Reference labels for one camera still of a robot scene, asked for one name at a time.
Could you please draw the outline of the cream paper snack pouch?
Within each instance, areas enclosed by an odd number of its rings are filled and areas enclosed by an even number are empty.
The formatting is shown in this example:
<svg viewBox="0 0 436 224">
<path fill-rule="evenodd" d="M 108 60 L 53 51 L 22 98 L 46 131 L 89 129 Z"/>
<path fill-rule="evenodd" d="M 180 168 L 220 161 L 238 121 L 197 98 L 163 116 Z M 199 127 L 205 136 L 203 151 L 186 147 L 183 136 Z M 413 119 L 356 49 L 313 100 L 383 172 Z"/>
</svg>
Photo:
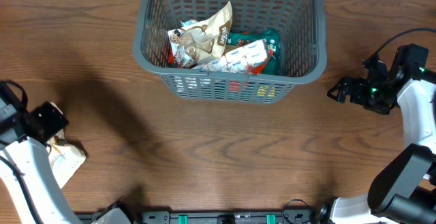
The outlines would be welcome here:
<svg viewBox="0 0 436 224">
<path fill-rule="evenodd" d="M 64 129 L 58 131 L 48 141 L 51 146 L 49 163 L 58 186 L 62 189 L 79 167 L 85 162 L 85 152 L 70 144 L 65 138 Z"/>
</svg>

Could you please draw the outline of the green Nescafe coffee bag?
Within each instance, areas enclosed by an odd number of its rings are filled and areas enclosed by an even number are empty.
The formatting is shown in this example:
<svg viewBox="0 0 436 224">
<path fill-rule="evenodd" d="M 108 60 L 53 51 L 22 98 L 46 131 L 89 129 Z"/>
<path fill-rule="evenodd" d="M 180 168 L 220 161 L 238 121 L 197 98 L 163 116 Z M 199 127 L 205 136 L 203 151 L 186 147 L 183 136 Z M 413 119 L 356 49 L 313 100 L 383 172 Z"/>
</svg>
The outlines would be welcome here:
<svg viewBox="0 0 436 224">
<path fill-rule="evenodd" d="M 269 60 L 269 63 L 265 68 L 265 70 L 267 71 L 266 74 L 277 76 L 279 74 L 279 68 L 280 68 L 279 59 L 281 54 L 281 48 L 279 44 L 280 42 L 279 32 L 276 31 L 275 29 L 267 29 L 261 33 L 230 32 L 228 35 L 227 45 L 231 48 L 233 48 L 234 46 L 244 46 L 246 44 L 250 44 L 251 42 L 257 41 L 259 39 L 266 40 L 270 57 L 272 57 L 272 60 Z"/>
</svg>

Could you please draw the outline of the orange cracker packet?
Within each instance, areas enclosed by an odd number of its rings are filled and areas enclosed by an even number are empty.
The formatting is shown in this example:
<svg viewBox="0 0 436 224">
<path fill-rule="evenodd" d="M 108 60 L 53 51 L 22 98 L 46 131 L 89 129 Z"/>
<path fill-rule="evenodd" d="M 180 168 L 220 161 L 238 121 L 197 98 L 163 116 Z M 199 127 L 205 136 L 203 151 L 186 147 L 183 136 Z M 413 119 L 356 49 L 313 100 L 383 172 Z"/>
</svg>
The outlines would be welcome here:
<svg viewBox="0 0 436 224">
<path fill-rule="evenodd" d="M 266 66 L 269 63 L 269 60 L 273 58 L 270 57 L 266 61 L 263 61 L 259 64 L 249 64 L 249 63 L 241 63 L 236 64 L 235 62 L 227 62 L 225 60 L 216 61 L 215 64 L 201 64 L 193 66 L 194 69 L 199 69 L 200 71 L 221 71 L 221 72 L 229 72 L 229 73 L 240 73 L 240 74 L 261 74 L 267 73 L 265 70 Z"/>
</svg>

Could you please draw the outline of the Kleenex tissue multipack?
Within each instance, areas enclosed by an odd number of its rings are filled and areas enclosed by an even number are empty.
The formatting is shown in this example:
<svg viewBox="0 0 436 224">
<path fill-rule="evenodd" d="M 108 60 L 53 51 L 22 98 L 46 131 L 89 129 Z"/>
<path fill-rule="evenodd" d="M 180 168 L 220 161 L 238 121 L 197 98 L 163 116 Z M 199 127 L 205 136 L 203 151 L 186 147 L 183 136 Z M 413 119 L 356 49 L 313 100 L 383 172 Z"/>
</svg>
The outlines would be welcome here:
<svg viewBox="0 0 436 224">
<path fill-rule="evenodd" d="M 225 53 L 220 59 L 209 61 L 205 64 L 215 64 L 216 61 L 225 60 L 227 62 L 235 62 L 237 65 L 241 63 L 259 64 L 270 58 L 268 45 L 265 39 L 259 39 L 250 44 L 235 48 Z"/>
</svg>

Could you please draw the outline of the brown cookie snack pouch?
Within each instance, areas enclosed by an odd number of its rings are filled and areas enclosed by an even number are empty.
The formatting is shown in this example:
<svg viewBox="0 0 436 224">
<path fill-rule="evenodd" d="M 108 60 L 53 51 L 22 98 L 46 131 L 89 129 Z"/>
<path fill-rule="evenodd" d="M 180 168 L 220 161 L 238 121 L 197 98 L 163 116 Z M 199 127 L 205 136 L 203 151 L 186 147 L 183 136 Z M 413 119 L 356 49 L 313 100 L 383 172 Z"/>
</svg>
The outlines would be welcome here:
<svg viewBox="0 0 436 224">
<path fill-rule="evenodd" d="M 180 68 L 192 68 L 220 59 L 231 30 L 232 16 L 232 4 L 229 1 L 206 20 L 169 30 L 174 64 Z"/>
</svg>

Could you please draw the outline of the small pale green sachet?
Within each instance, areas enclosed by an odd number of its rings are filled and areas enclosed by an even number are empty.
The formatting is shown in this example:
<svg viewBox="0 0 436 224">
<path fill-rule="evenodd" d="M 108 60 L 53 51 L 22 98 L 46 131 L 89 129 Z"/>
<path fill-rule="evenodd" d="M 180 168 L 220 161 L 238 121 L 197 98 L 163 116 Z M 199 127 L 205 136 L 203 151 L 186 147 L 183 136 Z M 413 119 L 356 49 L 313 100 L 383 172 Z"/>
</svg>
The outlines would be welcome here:
<svg viewBox="0 0 436 224">
<path fill-rule="evenodd" d="M 189 25 L 192 25 L 192 24 L 196 24 L 197 22 L 198 21 L 196 19 L 190 19 L 188 21 L 181 22 L 181 26 L 182 27 L 186 27 L 186 26 L 189 26 Z"/>
</svg>

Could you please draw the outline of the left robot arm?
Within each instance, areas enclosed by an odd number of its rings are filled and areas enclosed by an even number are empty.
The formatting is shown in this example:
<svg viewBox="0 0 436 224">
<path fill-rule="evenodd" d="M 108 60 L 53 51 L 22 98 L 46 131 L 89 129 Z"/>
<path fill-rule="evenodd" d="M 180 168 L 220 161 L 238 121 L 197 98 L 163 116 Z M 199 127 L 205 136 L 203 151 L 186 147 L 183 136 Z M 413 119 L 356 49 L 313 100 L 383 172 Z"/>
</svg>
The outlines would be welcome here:
<svg viewBox="0 0 436 224">
<path fill-rule="evenodd" d="M 17 83 L 1 82 L 1 179 L 23 223 L 132 224 L 134 217 L 116 201 L 93 216 L 70 208 L 49 163 L 48 141 L 69 123 L 50 102 L 28 111 L 28 97 L 17 97 Z"/>
</svg>

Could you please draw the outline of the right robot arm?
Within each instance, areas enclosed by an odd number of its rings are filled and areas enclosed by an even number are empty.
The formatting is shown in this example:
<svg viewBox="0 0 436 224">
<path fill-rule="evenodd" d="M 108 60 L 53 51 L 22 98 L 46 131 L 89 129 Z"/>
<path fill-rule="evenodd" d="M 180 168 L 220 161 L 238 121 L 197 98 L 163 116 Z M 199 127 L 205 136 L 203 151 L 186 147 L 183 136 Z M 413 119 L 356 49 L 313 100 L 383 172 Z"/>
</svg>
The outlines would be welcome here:
<svg viewBox="0 0 436 224">
<path fill-rule="evenodd" d="M 369 191 L 324 204 L 321 223 L 435 223 L 435 72 L 425 67 L 428 49 L 400 46 L 387 68 L 374 54 L 363 62 L 366 78 L 343 77 L 327 95 L 388 115 L 400 108 L 404 150 L 373 180 Z"/>
</svg>

